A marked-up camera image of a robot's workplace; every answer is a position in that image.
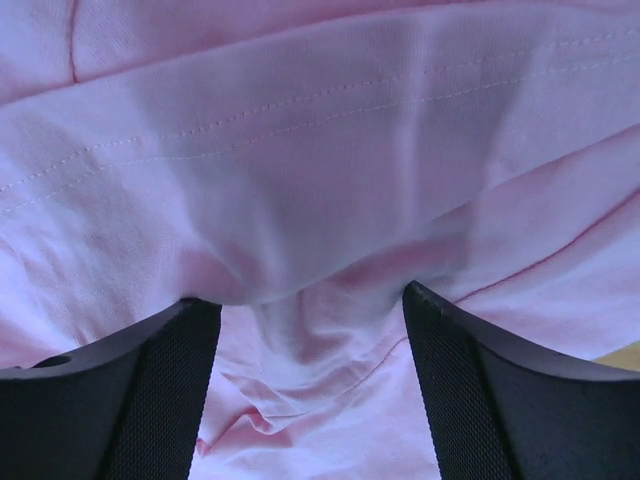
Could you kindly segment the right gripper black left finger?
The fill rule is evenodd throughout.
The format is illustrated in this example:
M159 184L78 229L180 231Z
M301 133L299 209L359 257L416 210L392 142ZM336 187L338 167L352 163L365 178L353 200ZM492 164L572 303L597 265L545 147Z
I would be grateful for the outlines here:
M183 299L81 348L1 372L1 477L186 479L221 328Z

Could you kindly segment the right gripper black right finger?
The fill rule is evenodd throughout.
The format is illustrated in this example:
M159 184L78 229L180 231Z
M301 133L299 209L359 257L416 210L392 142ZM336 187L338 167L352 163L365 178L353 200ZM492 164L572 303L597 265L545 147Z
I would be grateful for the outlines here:
M639 375L545 348L419 283L403 315L445 479L635 479Z

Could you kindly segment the pink t shirt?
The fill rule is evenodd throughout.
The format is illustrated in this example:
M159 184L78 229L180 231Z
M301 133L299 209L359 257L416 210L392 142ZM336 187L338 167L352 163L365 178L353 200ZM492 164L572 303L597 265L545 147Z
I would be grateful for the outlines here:
M435 479L404 286L639 340L635 1L5 1L1 363L223 307L196 479Z

